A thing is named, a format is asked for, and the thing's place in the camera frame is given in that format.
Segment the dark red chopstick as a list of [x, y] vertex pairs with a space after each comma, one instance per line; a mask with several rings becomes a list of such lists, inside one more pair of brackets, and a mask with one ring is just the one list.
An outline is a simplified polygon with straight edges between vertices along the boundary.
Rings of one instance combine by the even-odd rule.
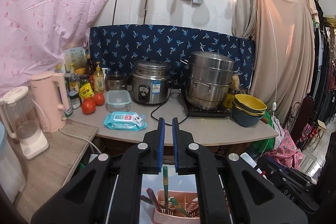
[[146, 192], [147, 192], [147, 195], [149, 196], [152, 204], [155, 206], [156, 210], [161, 212], [160, 204], [159, 204], [153, 190], [151, 188], [147, 188]]
[[147, 196], [141, 195], [141, 196], [140, 196], [140, 199], [141, 199], [143, 202], [145, 202], [145, 203], [148, 203], [148, 204], [150, 204], [150, 205], [154, 205], [154, 203], [151, 201], [151, 199], [150, 199], [149, 197], [147, 197]]

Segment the green plastic bag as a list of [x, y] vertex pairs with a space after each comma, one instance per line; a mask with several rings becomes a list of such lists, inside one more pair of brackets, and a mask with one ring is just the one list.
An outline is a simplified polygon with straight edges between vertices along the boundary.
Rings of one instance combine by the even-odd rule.
[[[268, 120], [268, 125], [274, 129], [273, 121], [271, 115], [266, 111], [263, 118]], [[274, 148], [275, 137], [264, 139], [260, 141], [255, 141], [251, 144], [252, 155], [254, 157], [261, 156], [264, 152], [269, 152]]]

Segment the clear food container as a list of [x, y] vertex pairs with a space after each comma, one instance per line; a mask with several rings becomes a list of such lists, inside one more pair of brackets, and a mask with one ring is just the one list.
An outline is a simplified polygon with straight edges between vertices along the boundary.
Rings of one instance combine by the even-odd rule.
[[115, 111], [129, 111], [131, 108], [131, 97], [127, 90], [110, 90], [105, 97], [105, 107], [112, 113]]

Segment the stacked yellow blue bowls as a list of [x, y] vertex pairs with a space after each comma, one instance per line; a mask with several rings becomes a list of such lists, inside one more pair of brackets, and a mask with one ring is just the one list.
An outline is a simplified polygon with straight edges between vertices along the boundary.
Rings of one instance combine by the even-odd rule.
[[258, 124], [267, 109], [262, 100], [249, 94], [236, 94], [232, 103], [232, 119], [242, 127]]

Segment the small steel lidded pot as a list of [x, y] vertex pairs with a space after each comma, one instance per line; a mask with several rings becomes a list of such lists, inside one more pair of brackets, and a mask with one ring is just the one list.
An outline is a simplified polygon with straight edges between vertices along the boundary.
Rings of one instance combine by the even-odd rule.
[[127, 76], [121, 75], [118, 72], [107, 75], [105, 77], [105, 89], [106, 91], [127, 90], [127, 80]]

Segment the right tomato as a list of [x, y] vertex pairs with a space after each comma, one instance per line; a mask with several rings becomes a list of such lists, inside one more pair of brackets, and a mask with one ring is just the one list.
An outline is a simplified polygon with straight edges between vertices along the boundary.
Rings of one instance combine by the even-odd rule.
[[102, 106], [105, 104], [105, 97], [102, 93], [95, 93], [93, 97], [93, 101], [97, 106]]

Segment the tomato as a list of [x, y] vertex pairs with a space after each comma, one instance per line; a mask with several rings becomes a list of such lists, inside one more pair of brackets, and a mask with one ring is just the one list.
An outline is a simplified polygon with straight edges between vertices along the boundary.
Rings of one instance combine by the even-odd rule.
[[102, 106], [105, 104], [105, 97], [102, 93], [95, 93], [93, 97], [93, 101], [97, 106]]
[[84, 100], [81, 105], [81, 110], [84, 115], [90, 115], [96, 111], [96, 104], [92, 98]]

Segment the left tomato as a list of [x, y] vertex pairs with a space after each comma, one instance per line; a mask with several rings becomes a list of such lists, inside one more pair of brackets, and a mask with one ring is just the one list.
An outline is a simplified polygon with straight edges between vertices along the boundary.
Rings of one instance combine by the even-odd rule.
[[96, 111], [96, 104], [92, 98], [84, 100], [81, 105], [81, 110], [84, 115], [90, 115]]

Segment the yellow seasoning packet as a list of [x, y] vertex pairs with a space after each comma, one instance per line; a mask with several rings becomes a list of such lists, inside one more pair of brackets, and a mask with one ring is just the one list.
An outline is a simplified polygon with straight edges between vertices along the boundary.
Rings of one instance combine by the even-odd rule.
[[79, 91], [79, 95], [81, 97], [81, 99], [85, 100], [87, 98], [92, 98], [94, 96], [94, 92], [92, 90], [92, 87], [90, 85], [90, 83], [86, 83], [84, 84]]

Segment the navy floral backsplash cloth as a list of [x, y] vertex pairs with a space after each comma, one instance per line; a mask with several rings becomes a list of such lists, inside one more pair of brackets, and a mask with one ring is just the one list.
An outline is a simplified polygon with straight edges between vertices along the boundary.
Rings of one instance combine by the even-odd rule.
[[188, 59], [196, 51], [213, 52], [232, 59], [239, 74], [240, 86], [251, 85], [255, 42], [219, 32], [196, 28], [123, 24], [93, 27], [89, 31], [92, 60], [109, 73], [129, 76], [138, 60], [156, 60], [170, 66], [175, 85], [185, 83]]

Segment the pink electric kettle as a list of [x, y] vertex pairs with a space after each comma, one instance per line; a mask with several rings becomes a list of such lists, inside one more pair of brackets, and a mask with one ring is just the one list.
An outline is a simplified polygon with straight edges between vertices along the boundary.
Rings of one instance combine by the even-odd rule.
[[30, 78], [30, 85], [43, 131], [62, 129], [67, 122], [66, 111], [71, 111], [64, 75], [53, 71], [37, 73]]

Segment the white blender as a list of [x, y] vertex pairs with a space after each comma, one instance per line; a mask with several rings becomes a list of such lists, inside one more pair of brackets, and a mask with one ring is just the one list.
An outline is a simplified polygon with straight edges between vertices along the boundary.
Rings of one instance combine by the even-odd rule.
[[12, 139], [19, 141], [23, 156], [31, 160], [49, 148], [27, 86], [9, 90], [1, 98], [1, 119]]

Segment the white dish drainer box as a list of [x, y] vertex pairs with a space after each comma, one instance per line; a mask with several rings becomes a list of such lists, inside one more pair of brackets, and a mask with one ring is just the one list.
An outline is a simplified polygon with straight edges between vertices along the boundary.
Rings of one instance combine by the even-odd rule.
[[2, 123], [0, 131], [0, 183], [10, 202], [14, 203], [18, 193], [24, 189], [26, 180], [21, 164], [7, 140], [7, 132]]

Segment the beige curtain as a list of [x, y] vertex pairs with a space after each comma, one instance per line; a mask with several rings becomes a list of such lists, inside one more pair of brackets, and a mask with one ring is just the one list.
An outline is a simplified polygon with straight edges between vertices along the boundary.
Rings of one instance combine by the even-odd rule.
[[308, 0], [236, 0], [232, 34], [255, 41], [250, 94], [284, 121], [310, 92], [314, 28]]

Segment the pink dotted curtain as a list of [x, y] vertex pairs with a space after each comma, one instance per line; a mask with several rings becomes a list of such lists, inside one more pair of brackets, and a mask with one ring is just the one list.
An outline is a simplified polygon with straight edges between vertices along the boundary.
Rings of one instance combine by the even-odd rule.
[[108, 0], [1, 0], [1, 93], [26, 84], [85, 44]]

